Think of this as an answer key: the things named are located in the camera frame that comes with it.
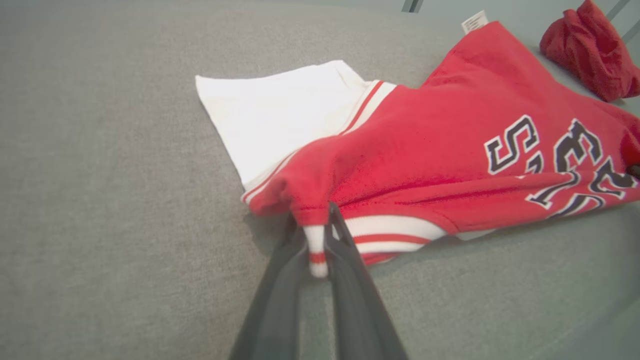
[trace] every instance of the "crumpled red fabric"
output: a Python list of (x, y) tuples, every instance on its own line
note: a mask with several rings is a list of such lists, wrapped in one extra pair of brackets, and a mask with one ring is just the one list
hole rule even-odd
[(591, 0), (564, 11), (542, 36), (540, 51), (574, 73), (604, 101), (640, 95), (640, 69), (609, 19)]

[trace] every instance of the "white fabric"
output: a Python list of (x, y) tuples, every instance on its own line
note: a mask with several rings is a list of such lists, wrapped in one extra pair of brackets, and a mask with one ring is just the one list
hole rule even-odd
[(361, 254), (377, 254), (381, 252), (411, 252), (423, 247), (424, 244), (408, 243), (405, 241), (374, 241), (356, 244)]
[(258, 79), (196, 76), (245, 188), (293, 151), (337, 134), (369, 85), (343, 61)]
[(435, 240), (447, 234), (441, 227), (427, 220), (399, 215), (373, 215), (350, 218), (344, 222), (354, 238), (376, 234), (398, 234)]

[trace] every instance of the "red stripe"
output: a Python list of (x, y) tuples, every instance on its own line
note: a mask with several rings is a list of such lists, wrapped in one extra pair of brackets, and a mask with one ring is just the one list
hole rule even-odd
[(365, 265), (373, 265), (375, 263), (381, 263), (382, 261), (393, 259), (398, 256), (397, 252), (386, 252), (384, 254), (364, 254), (362, 259)]
[(363, 235), (353, 238), (357, 244), (360, 243), (372, 243), (377, 241), (401, 241), (405, 243), (426, 244), (431, 240), (425, 238), (419, 238), (418, 236), (400, 235), (400, 234), (375, 234), (375, 235)]
[[(353, 120), (351, 120), (351, 123), (349, 124), (349, 126), (341, 133), (339, 133), (338, 135), (343, 135), (344, 133), (346, 133), (347, 131), (349, 131), (355, 124), (356, 122), (358, 122), (358, 119), (360, 118), (360, 116), (362, 115), (362, 112), (364, 111), (364, 108), (367, 106), (367, 104), (369, 103), (369, 101), (371, 100), (371, 98), (373, 97), (373, 95), (378, 91), (378, 89), (382, 86), (383, 82), (379, 81), (376, 86), (373, 87), (373, 89), (371, 90), (371, 92), (369, 93), (369, 95), (367, 95), (367, 97), (364, 99), (364, 102), (362, 103), (362, 105), (360, 106), (360, 109), (358, 109), (358, 112), (356, 113), (356, 115), (353, 117)], [(265, 185), (266, 183), (268, 183), (271, 178), (280, 170), (280, 167), (282, 166), (282, 164), (293, 154), (287, 156), (284, 160), (282, 160), (282, 162), (280, 162), (280, 164), (278, 164), (278, 167), (276, 167), (276, 169), (270, 173), (269, 176), (267, 176), (267, 178), (260, 183), (260, 185), (256, 186), (255, 188), (253, 188), (253, 190), (251, 190), (250, 192), (246, 193), (245, 196), (243, 196), (242, 201), (246, 202), (246, 199), (249, 197), (249, 195), (253, 194), (254, 192), (256, 192), (259, 188), (261, 188), (263, 185)]]
[(324, 257), (324, 252), (310, 252), (309, 253), (309, 261), (314, 264), (323, 264), (326, 262), (326, 258)]
[(356, 116), (353, 117), (353, 120), (351, 121), (351, 123), (349, 124), (349, 126), (341, 133), (339, 133), (338, 135), (342, 135), (344, 133), (346, 133), (347, 131), (349, 131), (355, 124), (356, 122), (358, 122), (358, 119), (360, 118), (360, 116), (362, 115), (362, 112), (364, 111), (364, 108), (367, 107), (367, 104), (369, 103), (369, 101), (371, 100), (371, 98), (373, 97), (373, 95), (378, 91), (378, 89), (382, 86), (382, 81), (379, 81), (376, 86), (373, 87), (373, 90), (371, 90), (371, 92), (369, 93), (369, 95), (364, 99), (364, 102), (362, 103), (360, 109), (358, 109), (358, 112), (356, 113)]
[(282, 166), (282, 164), (284, 164), (284, 162), (285, 162), (285, 161), (287, 161), (287, 159), (289, 159), (289, 157), (291, 157), (291, 155), (293, 155), (293, 154), (290, 154), (289, 156), (287, 156), (286, 158), (284, 158), (284, 160), (282, 160), (282, 161), (278, 164), (278, 166), (276, 167), (276, 169), (275, 169), (272, 173), (270, 173), (270, 175), (269, 175), (269, 176), (267, 176), (267, 178), (266, 178), (263, 182), (261, 182), (261, 183), (260, 183), (260, 185), (256, 186), (255, 188), (253, 188), (253, 190), (251, 190), (250, 192), (246, 193), (246, 195), (242, 198), (242, 201), (246, 202), (246, 198), (248, 198), (248, 197), (249, 197), (249, 195), (253, 194), (256, 190), (258, 190), (258, 189), (259, 189), (259, 188), (261, 188), (263, 185), (265, 185), (266, 183), (268, 183), (268, 182), (269, 182), (269, 180), (271, 180), (271, 178), (272, 178), (272, 177), (273, 177), (273, 176), (278, 172), (278, 170), (280, 170), (280, 167)]

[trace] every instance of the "gray couch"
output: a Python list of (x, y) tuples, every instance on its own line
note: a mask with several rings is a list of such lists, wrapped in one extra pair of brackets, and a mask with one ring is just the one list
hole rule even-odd
[[(240, 202), (194, 75), (343, 59), (365, 79), (419, 86), (462, 36), (409, 14), (296, 4), (0, 10), (0, 358), (11, 360), (228, 356), (284, 217)], [(552, 359), (638, 299), (639, 219), (629, 204), (446, 238), (371, 274), (412, 359)], [(328, 284), (303, 290), (301, 315), (301, 359), (332, 359)]]

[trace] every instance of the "clothing pile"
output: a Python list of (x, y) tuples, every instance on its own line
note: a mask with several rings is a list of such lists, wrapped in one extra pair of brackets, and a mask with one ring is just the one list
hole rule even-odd
[(565, 11), (563, 19), (551, 24), (540, 40), (540, 51), (604, 101), (640, 95), (640, 69), (592, 0)]
[(640, 121), (559, 84), (501, 24), (465, 36), (418, 89), (342, 61), (196, 77), (252, 212), (292, 211), (326, 275), (330, 202), (367, 264), (446, 234), (640, 199)]

